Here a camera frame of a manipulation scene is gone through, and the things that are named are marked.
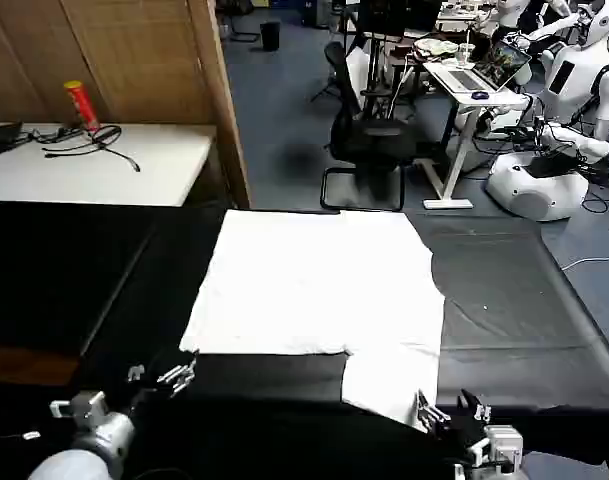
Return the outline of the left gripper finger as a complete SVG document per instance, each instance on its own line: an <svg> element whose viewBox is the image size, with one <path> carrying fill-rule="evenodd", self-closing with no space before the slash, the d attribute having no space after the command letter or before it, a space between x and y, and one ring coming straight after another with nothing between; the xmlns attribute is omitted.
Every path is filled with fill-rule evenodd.
<svg viewBox="0 0 609 480"><path fill-rule="evenodd" d="M169 398L177 396L195 379L197 359L197 352L170 352L159 364L156 387Z"/></svg>
<svg viewBox="0 0 609 480"><path fill-rule="evenodd" d="M127 371L127 382L135 383L149 378L155 372L155 365L159 353L154 353L148 358L131 365Z"/></svg>

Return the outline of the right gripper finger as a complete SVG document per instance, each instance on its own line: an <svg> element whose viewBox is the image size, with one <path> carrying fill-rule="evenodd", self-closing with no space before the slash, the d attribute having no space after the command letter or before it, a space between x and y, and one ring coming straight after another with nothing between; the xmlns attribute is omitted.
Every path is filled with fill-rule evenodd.
<svg viewBox="0 0 609 480"><path fill-rule="evenodd" d="M468 412L477 421L489 421L492 414L492 406L482 403L472 392L462 389L458 396L458 407Z"/></svg>
<svg viewBox="0 0 609 480"><path fill-rule="evenodd" d="M451 425L451 417L430 404L421 389L417 391L417 420L427 432L431 433Z"/></svg>

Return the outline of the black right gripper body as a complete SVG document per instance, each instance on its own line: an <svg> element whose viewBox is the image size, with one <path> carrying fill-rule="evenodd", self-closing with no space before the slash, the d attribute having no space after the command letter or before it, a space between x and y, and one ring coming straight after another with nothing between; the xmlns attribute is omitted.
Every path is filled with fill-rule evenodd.
<svg viewBox="0 0 609 480"><path fill-rule="evenodd" d="M487 436L485 421L477 421L462 408L450 414L451 425L436 432L441 453L449 461L475 464L476 454L472 448Z"/></svg>

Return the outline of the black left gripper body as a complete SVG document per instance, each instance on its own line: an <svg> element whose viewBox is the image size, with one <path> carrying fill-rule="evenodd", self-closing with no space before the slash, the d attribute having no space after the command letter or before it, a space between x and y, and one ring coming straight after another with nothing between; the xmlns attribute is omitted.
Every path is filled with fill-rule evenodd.
<svg viewBox="0 0 609 480"><path fill-rule="evenodd" d="M152 381L127 383L125 392L120 396L118 412L129 418L134 426L139 426L156 408L166 402L172 388L166 384Z"/></svg>

